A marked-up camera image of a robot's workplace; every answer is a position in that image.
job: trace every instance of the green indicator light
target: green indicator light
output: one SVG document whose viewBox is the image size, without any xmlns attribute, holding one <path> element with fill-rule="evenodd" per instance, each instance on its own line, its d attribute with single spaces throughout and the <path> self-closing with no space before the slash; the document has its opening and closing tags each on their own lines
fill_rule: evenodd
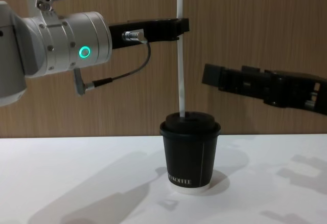
<svg viewBox="0 0 327 224">
<path fill-rule="evenodd" d="M 82 59 L 85 59 L 90 56 L 91 49 L 88 46 L 83 46 L 81 47 L 79 54 Z"/>
</svg>

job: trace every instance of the black paper cup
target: black paper cup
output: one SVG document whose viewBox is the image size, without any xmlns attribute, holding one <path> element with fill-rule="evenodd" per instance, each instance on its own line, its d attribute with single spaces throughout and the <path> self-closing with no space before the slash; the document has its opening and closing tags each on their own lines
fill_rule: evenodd
<svg viewBox="0 0 327 224">
<path fill-rule="evenodd" d="M 193 194 L 209 188 L 220 125 L 199 112 L 170 114 L 160 125 L 168 179 L 175 190 Z"/>
</svg>

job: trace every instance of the green led ring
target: green led ring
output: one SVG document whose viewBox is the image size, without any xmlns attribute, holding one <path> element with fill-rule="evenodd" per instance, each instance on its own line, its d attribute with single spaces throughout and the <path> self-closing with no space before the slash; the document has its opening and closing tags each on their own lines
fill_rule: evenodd
<svg viewBox="0 0 327 224">
<path fill-rule="evenodd" d="M 79 55 L 80 55 L 80 57 L 82 59 L 87 58 L 88 56 L 90 56 L 90 54 L 91 54 L 91 49 L 88 46 L 81 47 L 80 52 L 79 52 Z"/>
</svg>

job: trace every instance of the black cup lid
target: black cup lid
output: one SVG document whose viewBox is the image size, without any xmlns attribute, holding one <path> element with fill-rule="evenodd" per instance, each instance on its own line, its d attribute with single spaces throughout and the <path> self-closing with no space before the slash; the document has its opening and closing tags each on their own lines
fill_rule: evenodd
<svg viewBox="0 0 327 224">
<path fill-rule="evenodd" d="M 217 127 L 215 118 L 206 113 L 186 112 L 185 117 L 180 117 L 179 113 L 173 113 L 166 117 L 165 129 L 185 135 L 196 135 L 208 133 Z"/>
</svg>

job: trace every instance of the cup base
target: cup base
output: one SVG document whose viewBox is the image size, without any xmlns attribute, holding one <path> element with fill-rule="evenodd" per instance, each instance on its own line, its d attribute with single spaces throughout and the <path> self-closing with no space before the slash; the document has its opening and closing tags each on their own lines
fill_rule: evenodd
<svg viewBox="0 0 327 224">
<path fill-rule="evenodd" d="M 196 195 L 196 194 L 205 192 L 210 187 L 210 183 L 203 187 L 194 187 L 194 188 L 176 186 L 171 182 L 170 182 L 170 185 L 174 191 L 176 191 L 178 193 L 182 193 L 182 194 L 188 194 L 188 195 Z"/>
</svg>

